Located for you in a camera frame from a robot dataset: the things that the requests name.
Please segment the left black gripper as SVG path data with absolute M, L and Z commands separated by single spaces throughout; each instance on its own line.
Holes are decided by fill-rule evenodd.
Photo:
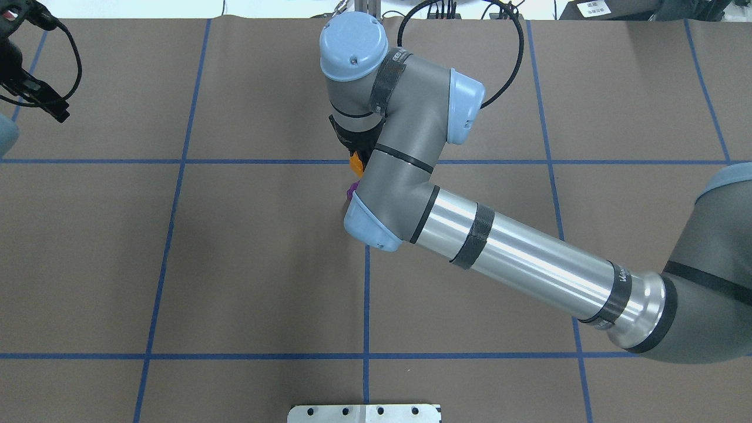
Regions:
M 24 69 L 22 53 L 9 39 L 1 41 L 1 84 L 9 93 L 20 96 L 29 106 L 44 110 L 59 123 L 70 117 L 68 102 L 48 83 Z

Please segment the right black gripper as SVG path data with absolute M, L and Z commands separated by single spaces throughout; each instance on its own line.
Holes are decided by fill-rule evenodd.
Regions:
M 350 156 L 357 156 L 362 166 L 367 166 L 376 144 L 378 144 L 385 120 L 381 119 L 373 128 L 362 132 L 347 130 L 335 121 L 333 115 L 329 115 L 328 120 L 333 126 L 339 142 L 347 148 Z

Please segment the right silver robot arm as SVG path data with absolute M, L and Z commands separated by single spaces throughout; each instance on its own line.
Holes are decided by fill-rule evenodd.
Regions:
M 709 364 L 750 353 L 750 163 L 720 169 L 694 203 L 662 271 L 618 263 L 510 219 L 430 181 L 461 145 L 481 82 L 391 46 L 379 20 L 346 12 L 320 34 L 330 122 L 365 158 L 344 227 L 381 251 L 408 241 L 607 334 L 632 354 Z

